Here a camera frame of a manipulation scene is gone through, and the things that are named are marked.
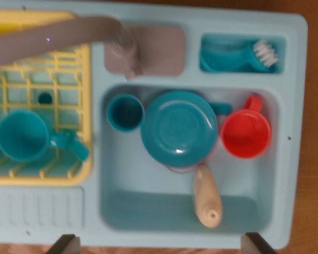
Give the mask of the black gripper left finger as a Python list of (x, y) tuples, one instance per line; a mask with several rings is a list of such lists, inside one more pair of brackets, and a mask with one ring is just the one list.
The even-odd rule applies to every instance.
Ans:
[(74, 234), (63, 234), (49, 249), (49, 254), (80, 254), (81, 240)]

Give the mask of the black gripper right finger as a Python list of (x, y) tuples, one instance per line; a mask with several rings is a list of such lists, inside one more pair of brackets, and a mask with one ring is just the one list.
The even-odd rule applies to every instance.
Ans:
[(275, 250), (257, 232), (241, 236), (241, 254), (275, 254)]

